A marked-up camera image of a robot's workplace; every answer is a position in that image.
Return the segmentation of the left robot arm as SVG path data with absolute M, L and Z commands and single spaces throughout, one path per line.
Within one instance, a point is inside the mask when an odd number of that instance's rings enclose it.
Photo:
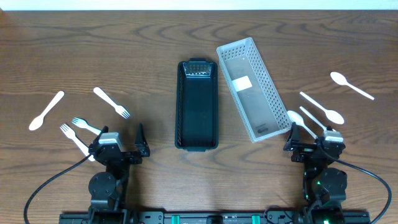
M 91 206 L 87 223 L 137 223 L 134 212 L 125 207 L 125 198 L 130 166 L 141 164 L 144 157 L 150 156 L 142 124 L 138 126 L 134 145 L 135 150 L 122 152 L 119 134 L 109 132 L 107 126 L 89 145 L 89 153 L 106 170 L 95 174 L 89 182 Z

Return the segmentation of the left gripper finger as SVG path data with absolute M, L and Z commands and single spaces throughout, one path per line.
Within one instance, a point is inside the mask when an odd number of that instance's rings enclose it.
M 104 126 L 103 129 L 100 131 L 99 135 L 92 141 L 92 144 L 99 144 L 99 140 L 104 133 L 108 132 L 108 127 Z
M 139 125 L 138 125 L 134 145 L 138 149 L 148 149 L 149 148 L 149 145 L 146 141 L 146 137 L 144 134 L 142 123 L 139 123 Z

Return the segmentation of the clear white perforated basket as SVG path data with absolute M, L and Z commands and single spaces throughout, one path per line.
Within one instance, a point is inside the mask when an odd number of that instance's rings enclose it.
M 251 142 L 290 131 L 287 110 L 253 41 L 248 37 L 216 50 L 219 65 Z M 252 87 L 236 92 L 232 81 L 248 76 Z

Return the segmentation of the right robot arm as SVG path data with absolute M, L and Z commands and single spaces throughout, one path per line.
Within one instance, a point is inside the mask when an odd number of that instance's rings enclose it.
M 342 141 L 317 137 L 302 143 L 297 123 L 292 123 L 283 148 L 291 151 L 291 161 L 304 165 L 303 196 L 306 207 L 295 212 L 294 223 L 346 223 L 341 203 L 346 200 L 347 174 L 330 167 L 345 149 Z

